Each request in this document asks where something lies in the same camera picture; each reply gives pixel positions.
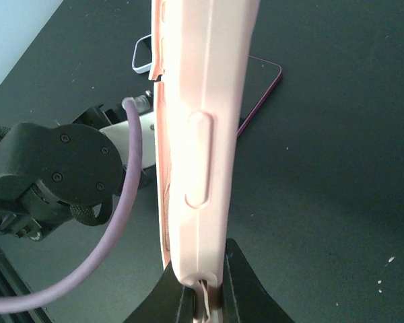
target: purple cable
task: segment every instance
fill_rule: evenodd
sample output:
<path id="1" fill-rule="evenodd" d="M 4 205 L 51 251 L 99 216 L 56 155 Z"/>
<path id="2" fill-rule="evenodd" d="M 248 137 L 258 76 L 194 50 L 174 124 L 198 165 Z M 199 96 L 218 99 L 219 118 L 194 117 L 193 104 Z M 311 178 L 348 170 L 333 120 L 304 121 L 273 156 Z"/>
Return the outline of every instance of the purple cable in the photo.
<path id="1" fill-rule="evenodd" d="M 33 310 L 69 293 L 100 266 L 120 238 L 135 202 L 142 164 L 141 123 L 133 98 L 125 98 L 122 105 L 129 120 L 129 162 L 120 201 L 102 239 L 84 262 L 58 283 L 29 295 L 0 297 L 0 314 Z"/>

